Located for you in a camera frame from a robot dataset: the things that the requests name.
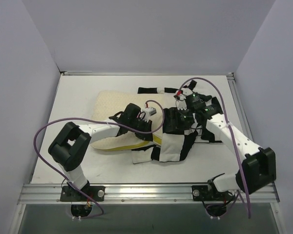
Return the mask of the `black white checkered pillowcase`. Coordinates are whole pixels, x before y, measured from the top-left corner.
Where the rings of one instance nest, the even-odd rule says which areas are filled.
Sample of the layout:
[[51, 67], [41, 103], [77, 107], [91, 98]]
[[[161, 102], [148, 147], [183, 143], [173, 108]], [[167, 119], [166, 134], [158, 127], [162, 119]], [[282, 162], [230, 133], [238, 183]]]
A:
[[136, 137], [152, 142], [149, 146], [133, 149], [132, 163], [183, 161], [188, 156], [196, 139], [208, 143], [222, 143], [213, 133], [194, 120], [192, 112], [177, 107], [165, 108], [165, 120], [160, 132]]

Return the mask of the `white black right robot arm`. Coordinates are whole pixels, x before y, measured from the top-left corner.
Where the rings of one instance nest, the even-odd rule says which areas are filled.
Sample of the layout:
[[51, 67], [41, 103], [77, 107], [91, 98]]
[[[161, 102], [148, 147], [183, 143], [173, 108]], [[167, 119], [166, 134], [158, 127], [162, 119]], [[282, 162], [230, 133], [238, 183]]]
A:
[[183, 161], [199, 136], [195, 127], [202, 127], [203, 140], [220, 140], [236, 155], [238, 171], [234, 174], [219, 173], [208, 181], [207, 194], [220, 198], [229, 190], [252, 194], [276, 180], [275, 152], [262, 148], [233, 126], [219, 104], [213, 103], [200, 109], [176, 107], [164, 109], [165, 121], [160, 161]]

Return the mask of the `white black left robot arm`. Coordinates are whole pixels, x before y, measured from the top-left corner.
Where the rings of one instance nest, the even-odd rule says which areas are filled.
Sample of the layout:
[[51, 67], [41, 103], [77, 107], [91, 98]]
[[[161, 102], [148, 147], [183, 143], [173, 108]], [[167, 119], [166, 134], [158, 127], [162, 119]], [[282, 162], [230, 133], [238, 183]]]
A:
[[89, 195], [89, 182], [81, 168], [81, 162], [89, 144], [109, 138], [119, 137], [129, 131], [137, 130], [136, 137], [150, 140], [152, 121], [150, 117], [157, 111], [153, 107], [141, 109], [130, 103], [124, 111], [120, 111], [107, 119], [107, 122], [76, 125], [66, 123], [48, 148], [48, 153], [60, 165], [64, 175], [74, 186], [71, 194], [77, 200], [85, 200]]

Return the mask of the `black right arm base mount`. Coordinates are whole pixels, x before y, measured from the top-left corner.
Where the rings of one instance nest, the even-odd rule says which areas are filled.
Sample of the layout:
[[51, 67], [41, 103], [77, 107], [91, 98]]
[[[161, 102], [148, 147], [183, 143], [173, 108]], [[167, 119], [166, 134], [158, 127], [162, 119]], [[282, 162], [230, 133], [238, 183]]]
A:
[[217, 190], [214, 190], [210, 188], [209, 185], [203, 184], [203, 185], [192, 185], [191, 187], [192, 191], [192, 200], [193, 201], [229, 201], [232, 198], [235, 198], [235, 195], [231, 192], [219, 192]]

